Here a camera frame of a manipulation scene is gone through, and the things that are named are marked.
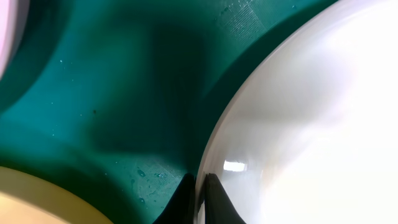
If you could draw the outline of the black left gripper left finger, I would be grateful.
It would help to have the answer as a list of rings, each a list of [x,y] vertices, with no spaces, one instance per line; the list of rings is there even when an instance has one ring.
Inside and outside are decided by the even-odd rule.
[[[153,224],[193,224],[194,203],[195,177],[187,173]]]

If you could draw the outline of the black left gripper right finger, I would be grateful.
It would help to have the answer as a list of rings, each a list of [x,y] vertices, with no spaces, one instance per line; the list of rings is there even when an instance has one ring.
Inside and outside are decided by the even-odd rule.
[[[216,174],[207,174],[205,177],[204,203],[206,224],[246,224]]]

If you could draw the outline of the white plate with blue speck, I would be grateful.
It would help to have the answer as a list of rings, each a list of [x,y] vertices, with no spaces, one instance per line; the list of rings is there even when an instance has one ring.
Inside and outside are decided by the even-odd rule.
[[[397,1],[338,1],[276,48],[198,170],[246,223],[397,222]]]

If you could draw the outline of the yellow plate with sauce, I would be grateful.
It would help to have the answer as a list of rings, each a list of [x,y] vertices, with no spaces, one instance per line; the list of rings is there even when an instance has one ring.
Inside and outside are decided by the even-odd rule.
[[[1,223],[112,224],[112,221],[55,184],[1,167]]]

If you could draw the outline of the white plate with sauce streak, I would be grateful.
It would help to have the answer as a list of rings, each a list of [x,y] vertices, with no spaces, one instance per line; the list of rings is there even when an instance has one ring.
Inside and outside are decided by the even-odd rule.
[[[1,0],[1,78],[21,42],[29,14],[29,6],[30,0]]]

